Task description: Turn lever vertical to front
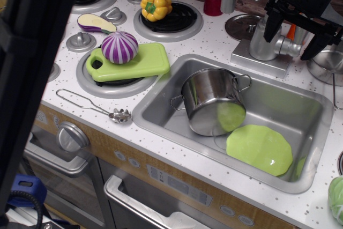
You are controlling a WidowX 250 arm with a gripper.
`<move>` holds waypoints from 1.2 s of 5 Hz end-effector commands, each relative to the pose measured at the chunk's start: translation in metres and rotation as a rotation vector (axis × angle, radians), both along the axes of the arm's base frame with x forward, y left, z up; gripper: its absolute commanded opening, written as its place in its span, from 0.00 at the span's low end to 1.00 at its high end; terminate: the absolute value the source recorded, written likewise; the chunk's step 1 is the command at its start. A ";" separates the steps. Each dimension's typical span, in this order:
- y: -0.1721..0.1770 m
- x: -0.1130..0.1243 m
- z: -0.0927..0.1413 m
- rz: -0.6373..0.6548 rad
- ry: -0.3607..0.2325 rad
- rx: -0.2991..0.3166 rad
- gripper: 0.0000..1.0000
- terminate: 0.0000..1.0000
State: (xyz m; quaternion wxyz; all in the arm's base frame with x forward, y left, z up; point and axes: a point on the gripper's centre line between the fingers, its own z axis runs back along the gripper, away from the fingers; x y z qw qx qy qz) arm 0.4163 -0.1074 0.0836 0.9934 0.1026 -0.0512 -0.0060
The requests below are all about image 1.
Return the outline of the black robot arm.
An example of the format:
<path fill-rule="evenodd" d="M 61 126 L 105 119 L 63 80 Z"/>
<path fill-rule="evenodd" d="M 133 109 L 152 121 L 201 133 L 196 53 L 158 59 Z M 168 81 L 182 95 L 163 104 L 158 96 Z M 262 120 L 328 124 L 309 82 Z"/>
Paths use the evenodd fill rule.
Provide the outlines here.
<path fill-rule="evenodd" d="M 1 206 L 19 159 L 75 0 L 8 0 L 1 13 Z M 331 0 L 269 0 L 265 39 L 283 21 L 312 33 L 302 55 L 314 57 L 342 39 L 342 16 Z"/>

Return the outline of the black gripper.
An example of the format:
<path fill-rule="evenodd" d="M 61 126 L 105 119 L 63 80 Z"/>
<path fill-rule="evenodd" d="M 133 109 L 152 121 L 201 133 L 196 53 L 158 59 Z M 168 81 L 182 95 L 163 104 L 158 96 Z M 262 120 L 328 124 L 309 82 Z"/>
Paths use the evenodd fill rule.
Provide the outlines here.
<path fill-rule="evenodd" d="M 273 40 L 284 20 L 315 35 L 303 52 L 302 61 L 314 58 L 342 38 L 342 16 L 333 9 L 331 0 L 269 0 L 265 10 L 266 42 Z"/>

